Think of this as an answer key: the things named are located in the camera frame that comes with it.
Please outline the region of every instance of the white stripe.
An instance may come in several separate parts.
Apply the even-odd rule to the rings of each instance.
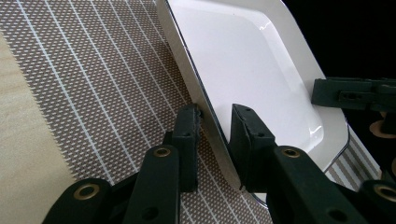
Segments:
[[[361,164],[358,162],[358,159],[356,159],[353,156],[353,154],[350,152],[350,150],[352,150],[352,149],[351,148],[347,148],[345,150],[345,152],[344,152],[344,155],[346,157],[348,157],[351,160],[352,164],[355,166],[356,169],[352,169],[352,170],[355,173],[358,172],[364,180],[370,179],[371,177],[367,175],[367,173],[370,173],[368,171],[368,168],[367,167],[361,167]]]
[[[143,138],[144,138],[146,144],[148,145],[148,147],[151,147],[151,144],[150,144],[148,138],[147,138],[146,135],[144,134],[143,129],[141,128],[139,122],[137,121],[137,118],[134,116],[134,112],[132,112],[131,107],[128,105],[127,101],[125,100],[125,97],[123,96],[121,90],[119,89],[119,86],[117,85],[116,80],[114,79],[113,75],[111,74],[110,69],[107,67],[107,64],[106,64],[106,62],[105,62],[105,59],[102,57],[101,53],[99,52],[99,49],[98,49],[98,48],[95,46],[95,44],[93,43],[93,40],[91,39],[90,34],[88,33],[87,29],[85,28],[84,23],[81,21],[81,18],[79,17],[79,15],[78,15],[78,13],[77,13],[77,11],[76,11],[76,9],[75,9],[73,3],[72,3],[70,0],[69,0],[69,4],[71,5],[71,7],[72,7],[72,9],[73,9],[73,11],[74,11],[74,13],[75,13],[75,15],[76,15],[76,17],[77,17],[77,19],[78,19],[78,22],[81,24],[81,27],[82,27],[82,29],[83,29],[84,32],[85,32],[85,35],[86,35],[86,36],[88,37],[88,39],[90,40],[90,42],[91,42],[93,48],[94,48],[95,51],[96,51],[96,54],[99,56],[100,60],[102,61],[102,65],[105,67],[105,70],[107,71],[109,77],[111,78],[111,81],[113,82],[114,86],[116,87],[117,92],[119,93],[119,95],[120,95],[122,101],[124,102],[126,108],[128,109],[128,112],[131,114],[132,120],[133,120],[134,123],[136,124],[137,129],[139,130],[140,134],[142,134],[142,136],[143,136]]]
[[[128,1],[125,1],[129,11],[131,12],[132,16],[134,17],[134,21],[137,24],[137,26],[139,27],[143,37],[145,37],[146,41],[148,42],[150,48],[152,49],[152,51],[154,51],[154,54],[156,56],[156,58],[158,59],[158,62],[160,62],[161,67],[163,68],[163,71],[165,71],[166,75],[168,75],[169,79],[171,80],[172,84],[174,85],[174,87],[176,88],[178,94],[180,95],[181,99],[183,100],[183,102],[186,104],[186,100],[183,97],[183,94],[181,93],[180,89],[178,88],[177,84],[175,83],[175,81],[172,79],[171,75],[169,74],[168,70],[166,69],[165,65],[163,64],[163,61],[161,60],[160,56],[158,56],[157,50],[152,47],[151,42],[149,41],[148,37],[145,34],[145,31],[142,29],[142,27],[140,26],[140,22],[137,20],[136,16],[134,15],[133,11],[131,10],[131,7],[128,4]]]
[[[337,163],[334,163],[332,165],[332,168],[334,169],[334,171],[338,175],[338,177],[340,177],[341,181],[343,182],[344,187],[354,190],[352,185],[350,185],[349,181],[347,180],[346,176],[341,171],[340,167],[338,167]]]
[[[204,204],[206,205],[207,209],[209,209],[210,215],[212,215],[213,219],[215,219],[216,223],[219,223],[218,219],[216,218],[215,214],[213,213],[212,209],[210,208],[209,204],[207,204],[204,195],[202,195],[201,191],[198,189],[197,190],[198,194],[201,196],[202,200],[204,201]]]
[[[152,81],[154,82],[155,86],[157,86],[158,91],[159,91],[160,94],[163,96],[163,99],[165,100],[165,102],[168,104],[169,109],[175,113],[174,108],[172,108],[172,106],[169,104],[168,99],[167,99],[166,96],[163,94],[163,90],[161,89],[160,85],[158,85],[157,80],[154,78],[154,75],[152,75],[151,70],[149,69],[149,66],[148,66],[147,63],[146,63],[146,60],[144,60],[144,58],[143,58],[142,55],[140,54],[140,51],[139,51],[137,45],[134,43],[134,41],[132,40],[132,38],[129,36],[128,31],[125,29],[125,26],[123,25],[123,23],[122,23],[122,21],[121,21],[121,19],[120,19],[120,17],[119,17],[119,14],[117,13],[116,9],[113,7],[113,4],[111,3],[111,1],[108,1],[108,3],[111,5],[111,8],[113,9],[114,14],[115,14],[116,17],[117,17],[117,20],[119,21],[119,23],[120,23],[120,25],[121,25],[121,27],[122,27],[122,30],[124,31],[124,33],[125,33],[126,36],[128,37],[128,39],[129,39],[129,41],[131,42],[131,44],[132,44],[132,46],[134,47],[134,49],[136,49],[137,55],[139,55],[139,58],[141,59],[143,65],[145,65],[145,67],[146,67],[146,69],[147,69],[149,75],[151,76]]]
[[[183,210],[187,213],[187,217],[189,218],[190,222],[195,223],[194,220],[192,220],[191,214],[189,210],[187,209],[186,205],[184,205],[183,201],[180,200],[181,207],[183,207]]]
[[[143,92],[142,88],[139,85],[139,82],[136,80],[136,78],[134,77],[134,72],[132,72],[131,68],[129,67],[128,63],[125,61],[125,58],[123,57],[122,53],[120,52],[119,47],[117,46],[117,44],[114,42],[113,38],[111,37],[110,33],[108,32],[105,24],[103,23],[103,20],[101,18],[101,16],[99,15],[99,12],[97,11],[94,3],[92,2],[92,0],[90,0],[90,3],[95,11],[96,16],[98,17],[99,21],[101,22],[103,28],[106,31],[106,34],[108,36],[108,38],[110,39],[111,43],[114,45],[114,48],[117,50],[117,53],[120,55],[120,58],[122,59],[123,63],[125,64],[129,74],[131,75],[132,79],[134,80],[134,83],[136,84],[137,88],[139,89],[140,93],[143,96],[143,99],[145,99],[146,104],[148,105],[148,108],[150,109],[151,113],[153,114],[154,118],[158,121],[158,123],[161,126],[161,129],[163,130],[163,132],[165,132],[165,128],[163,127],[163,125],[160,123],[160,120],[158,119],[156,113],[154,112],[154,109],[152,108],[151,104],[149,103],[149,99],[146,97],[146,94]]]
[[[168,50],[169,53],[172,54],[172,50],[169,49],[169,46],[168,46],[166,40],[163,38],[163,36],[160,33],[160,31],[157,29],[157,26],[154,24],[154,21],[152,20],[151,16],[149,15],[149,12],[146,10],[146,6],[143,4],[143,2],[141,0],[139,0],[139,3],[140,3],[140,5],[142,5],[143,10],[145,10],[146,15],[148,15],[148,20],[150,21],[151,25],[154,27],[155,32],[160,37],[160,39],[163,42],[163,44],[165,45],[166,49]]]
[[[205,167],[207,173],[209,174],[210,179],[212,179],[212,181],[213,181],[213,183],[215,184],[216,188],[219,190],[220,195],[221,195],[221,198],[224,200],[224,202],[227,204],[228,208],[231,210],[231,213],[233,214],[233,217],[235,218],[235,220],[236,220],[238,223],[241,223],[241,222],[239,221],[238,217],[236,216],[236,214],[233,212],[233,209],[231,208],[230,204],[227,202],[227,199],[224,197],[224,194],[223,194],[223,192],[221,191],[221,189],[220,189],[218,183],[216,182],[215,177],[213,177],[213,175],[209,172],[209,169],[207,168],[207,166],[206,166],[204,160],[201,158],[201,156],[200,156],[198,153],[197,153],[197,155],[198,155],[198,158],[200,159],[200,161],[202,162],[202,165]]]
[[[58,29],[59,29],[59,31],[60,31],[62,37],[64,38],[64,41],[66,42],[67,47],[69,47],[69,49],[70,49],[70,51],[71,51],[73,57],[75,58],[76,62],[78,63],[78,66],[79,66],[79,68],[80,68],[82,74],[84,75],[85,79],[87,80],[87,83],[88,83],[88,85],[90,86],[90,89],[92,90],[92,93],[93,93],[93,95],[94,95],[95,98],[96,98],[96,101],[98,102],[99,106],[102,108],[102,110],[103,110],[103,112],[104,112],[104,114],[105,114],[105,116],[106,116],[106,118],[107,118],[107,120],[108,120],[108,123],[110,124],[110,127],[111,127],[111,129],[113,130],[113,133],[116,135],[116,138],[119,140],[119,142],[120,142],[120,144],[121,144],[121,147],[122,147],[122,150],[124,151],[124,153],[125,153],[126,157],[128,158],[129,162],[130,162],[130,163],[132,164],[132,166],[134,167],[134,170],[137,172],[137,167],[136,167],[136,165],[134,164],[134,161],[132,160],[131,155],[130,155],[129,152],[128,152],[128,148],[124,145],[124,143],[123,143],[123,141],[122,141],[122,139],[121,139],[119,133],[117,132],[116,127],[115,127],[114,124],[113,124],[113,121],[111,121],[111,117],[107,114],[107,111],[106,111],[106,109],[105,109],[105,106],[102,104],[102,101],[101,101],[99,95],[97,94],[97,92],[96,92],[96,90],[95,90],[95,87],[92,85],[92,83],[91,83],[91,81],[90,81],[88,75],[85,73],[84,67],[82,66],[82,64],[81,64],[81,62],[80,62],[80,60],[79,60],[77,54],[74,52],[72,46],[70,45],[70,42],[68,41],[68,39],[67,39],[67,37],[66,37],[66,35],[65,35],[65,33],[64,33],[63,29],[62,29],[62,27],[61,27],[61,25],[59,24],[58,20],[56,19],[55,15],[53,14],[52,9],[50,8],[50,5],[49,5],[48,1],[45,0],[45,3],[46,3],[46,5],[47,5],[47,8],[49,9],[50,15],[52,16],[53,20],[55,21],[56,26],[58,27]]]
[[[328,172],[326,172],[326,174],[325,174],[332,182],[336,182],[335,180],[334,180],[334,178],[332,177],[332,174],[330,174],[330,172],[328,171]]]
[[[359,187],[360,181],[358,179],[358,176],[352,170],[352,167],[347,163],[347,160],[344,158],[344,156],[340,156],[340,158],[338,160],[341,162],[341,164],[344,165],[346,172],[350,175],[351,181],[353,181],[353,183],[351,183],[351,184],[355,184],[356,186]]]
[[[358,146],[355,145],[355,143],[353,141],[350,141],[349,144],[353,148],[357,148],[358,147]],[[357,149],[355,149],[355,153],[356,153],[356,155],[358,155],[358,159],[361,160],[361,163],[363,163],[364,167],[366,168],[366,170],[370,174],[370,176],[372,176],[373,178],[378,178],[378,171],[375,171],[375,170],[373,170],[370,167],[368,161],[361,155],[361,153]]]
[[[254,220],[256,220],[256,223],[260,223],[259,220],[258,220],[258,219],[256,218],[256,216],[254,215],[253,211],[251,210],[250,206],[248,205],[248,202],[247,202],[247,200],[245,199],[244,195],[243,195],[243,194],[240,194],[240,195],[241,195],[242,200],[244,200],[244,203],[245,203],[245,205],[247,206],[247,209],[249,210],[250,214],[253,215]]]
[[[88,134],[88,131],[87,131],[87,129],[85,128],[84,122],[81,120],[81,117],[79,116],[79,114],[78,114],[78,112],[77,112],[77,110],[76,110],[76,108],[75,108],[75,106],[74,106],[74,104],[73,104],[72,99],[70,98],[70,96],[69,96],[69,94],[68,94],[68,92],[67,92],[67,90],[66,90],[64,84],[62,83],[61,78],[59,77],[58,72],[56,71],[56,69],[54,68],[54,66],[53,66],[53,64],[52,64],[52,61],[51,61],[51,59],[50,59],[50,56],[48,55],[48,53],[47,53],[47,51],[45,50],[43,44],[41,43],[41,40],[40,40],[40,38],[38,37],[37,33],[35,32],[35,28],[33,27],[32,23],[30,23],[30,20],[29,20],[27,14],[25,13],[25,11],[24,11],[24,9],[23,9],[23,7],[22,7],[20,0],[17,0],[17,3],[18,3],[18,6],[19,6],[20,9],[21,9],[21,13],[23,14],[23,17],[25,18],[26,22],[28,23],[28,25],[29,25],[29,27],[30,27],[30,30],[31,30],[32,33],[33,33],[33,36],[35,37],[35,40],[37,41],[39,47],[40,47],[41,50],[43,51],[43,54],[44,54],[44,56],[46,57],[46,60],[47,60],[47,62],[48,62],[48,64],[49,64],[49,66],[50,66],[50,68],[51,68],[53,74],[55,75],[56,80],[58,81],[59,86],[61,87],[61,89],[62,89],[62,91],[63,91],[63,93],[64,93],[64,96],[65,96],[66,99],[67,99],[67,102],[70,104],[70,107],[72,108],[72,110],[73,110],[73,112],[74,112],[74,114],[75,114],[75,116],[76,116],[76,118],[77,118],[77,120],[78,120],[78,122],[79,122],[79,126],[82,128],[83,132],[85,133],[85,136],[87,136],[88,141],[90,142],[90,146],[91,146],[92,149],[93,149],[93,153],[94,153],[94,154],[96,155],[96,157],[98,158],[98,160],[99,160],[99,162],[100,162],[102,168],[104,169],[104,171],[105,171],[105,173],[106,173],[106,176],[107,176],[109,182],[110,182],[112,185],[114,185],[114,180],[113,180],[113,178],[111,177],[109,171],[107,170],[106,165],[105,165],[105,163],[103,162],[102,157],[100,156],[99,151],[98,151],[98,149],[96,148],[94,142],[92,141],[91,136]]]
[[[355,132],[352,130],[352,128],[349,128],[349,132],[351,137],[356,141],[356,143],[358,144],[356,147],[358,147],[368,158],[369,162],[374,166],[374,168],[376,170],[373,170],[373,172],[375,172],[374,176],[378,176],[379,173],[379,165],[378,163],[376,163],[376,161],[374,160],[374,158],[371,156],[370,152],[367,151],[366,147],[364,146],[364,144],[361,142],[361,140],[359,139],[359,137],[355,134]]]

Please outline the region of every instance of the white tray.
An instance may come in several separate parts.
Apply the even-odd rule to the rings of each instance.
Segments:
[[[158,0],[158,14],[205,135],[227,181],[232,104],[253,108],[278,145],[305,150],[327,169],[348,142],[340,109],[310,103],[324,78],[294,18],[277,0]]]

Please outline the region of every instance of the black plastic bracket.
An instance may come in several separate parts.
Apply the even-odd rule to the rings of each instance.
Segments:
[[[396,134],[396,79],[316,79],[313,105],[388,112],[381,132]]]
[[[178,223],[179,155],[171,146],[151,148],[145,156],[122,224]]]

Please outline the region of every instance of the placemat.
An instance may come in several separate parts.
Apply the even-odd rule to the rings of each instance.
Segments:
[[[155,2],[2,1],[0,28],[76,179],[111,184],[191,102]],[[351,189],[378,167],[353,135],[327,176]],[[210,145],[198,148],[199,188],[182,194],[182,223],[270,223],[265,208],[226,183]]]

